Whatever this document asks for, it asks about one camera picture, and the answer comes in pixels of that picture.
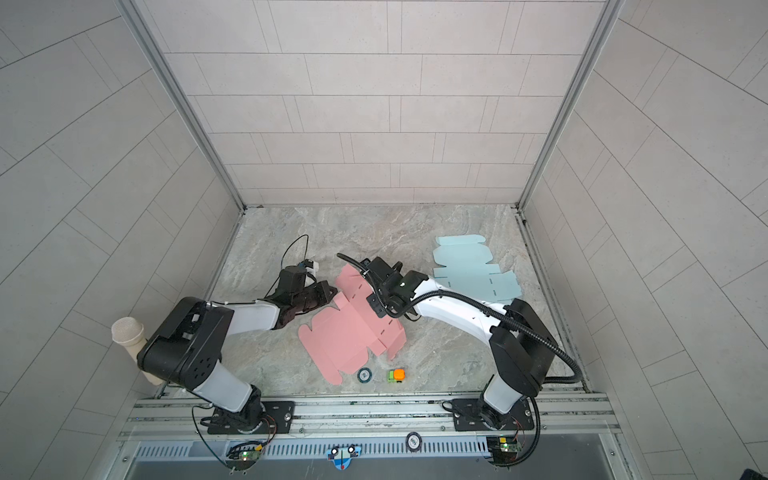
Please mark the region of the pink paper box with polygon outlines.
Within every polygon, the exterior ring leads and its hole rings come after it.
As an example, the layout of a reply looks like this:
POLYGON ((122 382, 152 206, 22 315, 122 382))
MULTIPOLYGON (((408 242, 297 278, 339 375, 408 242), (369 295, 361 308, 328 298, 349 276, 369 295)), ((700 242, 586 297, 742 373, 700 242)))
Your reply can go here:
POLYGON ((386 354, 393 360, 406 343, 399 320, 374 312, 368 302, 372 287, 356 269, 343 267, 336 286, 335 305, 320 310, 310 324, 298 329, 305 350, 332 385, 341 384, 343 374, 363 368, 370 354, 386 354))

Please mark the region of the light blue paper box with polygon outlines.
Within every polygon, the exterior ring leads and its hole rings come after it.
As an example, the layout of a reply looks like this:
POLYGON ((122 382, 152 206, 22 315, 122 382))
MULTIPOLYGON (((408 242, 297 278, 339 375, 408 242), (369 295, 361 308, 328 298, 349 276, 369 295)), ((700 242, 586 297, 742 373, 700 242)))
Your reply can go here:
POLYGON ((490 303, 510 303, 522 296, 514 272, 493 262, 486 239, 478 234, 437 237, 435 280, 452 290, 490 303))

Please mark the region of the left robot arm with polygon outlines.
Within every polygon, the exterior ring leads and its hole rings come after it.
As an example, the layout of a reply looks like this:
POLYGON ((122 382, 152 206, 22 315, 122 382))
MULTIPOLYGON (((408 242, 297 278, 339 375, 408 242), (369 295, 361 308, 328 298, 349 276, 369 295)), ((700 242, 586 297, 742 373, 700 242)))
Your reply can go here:
POLYGON ((227 303, 185 297, 136 354, 137 365, 210 403, 212 414, 195 422, 209 434, 287 433, 295 404, 263 402, 258 387, 223 365, 223 345, 232 335, 281 329, 327 306, 337 293, 300 263, 282 269, 275 291, 262 299, 227 303))

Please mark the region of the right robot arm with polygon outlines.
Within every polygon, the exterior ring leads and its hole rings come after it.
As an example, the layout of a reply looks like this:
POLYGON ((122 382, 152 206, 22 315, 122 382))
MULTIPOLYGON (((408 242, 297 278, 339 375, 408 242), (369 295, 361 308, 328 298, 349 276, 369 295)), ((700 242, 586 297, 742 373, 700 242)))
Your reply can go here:
POLYGON ((512 421, 513 408, 533 400, 546 384, 578 384, 583 373, 554 339, 530 304, 514 299, 504 305, 476 300, 418 272, 401 273, 376 257, 351 261, 372 287, 373 308, 393 318, 417 315, 442 321, 485 342, 495 373, 477 405, 459 414, 500 430, 512 421))

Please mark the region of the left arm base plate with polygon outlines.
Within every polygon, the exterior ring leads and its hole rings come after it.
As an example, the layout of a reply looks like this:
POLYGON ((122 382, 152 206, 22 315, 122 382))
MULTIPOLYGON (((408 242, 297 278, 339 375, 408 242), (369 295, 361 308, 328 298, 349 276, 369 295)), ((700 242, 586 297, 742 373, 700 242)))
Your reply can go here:
POLYGON ((216 407, 212 416, 199 423, 212 435, 287 434, 295 407, 293 401, 261 401, 246 405, 239 413, 216 407))

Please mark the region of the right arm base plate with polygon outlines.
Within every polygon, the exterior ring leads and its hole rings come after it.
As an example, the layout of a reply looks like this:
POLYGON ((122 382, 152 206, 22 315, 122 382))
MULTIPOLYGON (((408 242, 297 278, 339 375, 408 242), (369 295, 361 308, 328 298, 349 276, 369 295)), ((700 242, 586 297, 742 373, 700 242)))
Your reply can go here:
POLYGON ((479 398, 456 398, 444 401, 442 407, 453 415, 454 428, 459 432, 535 429, 533 408, 526 397, 519 399, 504 414, 491 409, 479 398))

